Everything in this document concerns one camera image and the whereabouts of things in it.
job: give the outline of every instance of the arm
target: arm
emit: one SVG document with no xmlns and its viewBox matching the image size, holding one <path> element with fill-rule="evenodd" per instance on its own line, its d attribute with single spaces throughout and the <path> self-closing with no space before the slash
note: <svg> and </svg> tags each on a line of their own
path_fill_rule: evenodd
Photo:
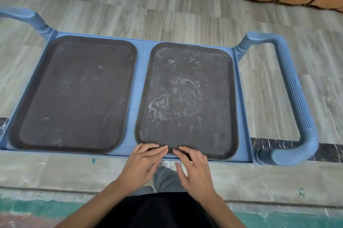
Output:
<svg viewBox="0 0 343 228">
<path fill-rule="evenodd" d="M 118 178 L 55 228 L 93 228 L 128 194 L 152 180 L 168 146 L 138 144 Z"/>
<path fill-rule="evenodd" d="M 183 172 L 181 165 L 175 163 L 177 174 L 186 191 L 203 206 L 219 227 L 246 228 L 229 209 L 225 201 L 215 192 L 207 157 L 194 149 L 187 147 L 179 147 L 179 149 L 188 153 L 193 161 L 192 164 L 185 154 L 173 150 L 187 170 L 188 177 Z"/>
</svg>

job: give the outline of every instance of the gray pants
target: gray pants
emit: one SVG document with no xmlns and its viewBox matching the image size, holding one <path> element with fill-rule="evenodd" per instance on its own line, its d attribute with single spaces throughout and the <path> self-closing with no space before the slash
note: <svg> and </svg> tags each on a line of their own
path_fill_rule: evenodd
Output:
<svg viewBox="0 0 343 228">
<path fill-rule="evenodd" d="M 186 192 L 180 183 L 179 177 L 176 171 L 166 167 L 160 167 L 156 169 L 153 177 L 153 184 L 157 193 L 161 192 Z M 154 194 L 154 190 L 151 186 L 141 187 L 136 191 L 129 194 L 133 195 L 146 195 Z"/>
</svg>

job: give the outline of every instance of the hand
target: hand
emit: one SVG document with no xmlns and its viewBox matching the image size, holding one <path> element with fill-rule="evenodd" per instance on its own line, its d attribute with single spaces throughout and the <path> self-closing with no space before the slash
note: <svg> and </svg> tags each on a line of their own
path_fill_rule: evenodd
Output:
<svg viewBox="0 0 343 228">
<path fill-rule="evenodd" d="M 185 165 L 188 177 L 183 172 L 181 165 L 175 163 L 176 172 L 180 178 L 182 186 L 186 191 L 200 204 L 204 205 L 208 201 L 217 197 L 214 190 L 210 167 L 208 166 L 207 157 L 195 149 L 180 146 L 180 150 L 188 153 L 193 161 L 182 152 L 173 149 L 175 155 L 179 157 Z"/>
<path fill-rule="evenodd" d="M 115 181 L 123 193 L 130 194 L 152 180 L 161 162 L 168 152 L 168 146 L 159 147 L 154 143 L 140 143 L 134 147 L 122 172 Z"/>
</svg>

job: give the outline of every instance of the person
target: person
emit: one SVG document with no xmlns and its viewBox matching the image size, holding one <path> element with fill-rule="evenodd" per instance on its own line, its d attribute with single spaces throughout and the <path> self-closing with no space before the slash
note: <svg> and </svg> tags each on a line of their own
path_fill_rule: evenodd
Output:
<svg viewBox="0 0 343 228">
<path fill-rule="evenodd" d="M 179 163 L 176 172 L 163 166 L 167 152 L 154 143 L 135 146 L 118 178 L 56 227 L 246 227 L 215 192 L 204 154 L 173 149 L 186 176 Z M 157 193 L 144 187 L 152 179 Z"/>
</svg>

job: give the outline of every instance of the forearm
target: forearm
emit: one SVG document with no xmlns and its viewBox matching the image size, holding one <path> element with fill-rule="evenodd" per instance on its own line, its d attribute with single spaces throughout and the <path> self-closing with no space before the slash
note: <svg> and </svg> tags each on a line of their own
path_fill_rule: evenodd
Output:
<svg viewBox="0 0 343 228">
<path fill-rule="evenodd" d="M 60 222 L 55 228 L 93 228 L 113 207 L 126 197 L 127 193 L 116 181 L 94 196 L 76 212 Z"/>
<path fill-rule="evenodd" d="M 219 195 L 202 203 L 202 206 L 220 228 L 246 228 Z"/>
</svg>

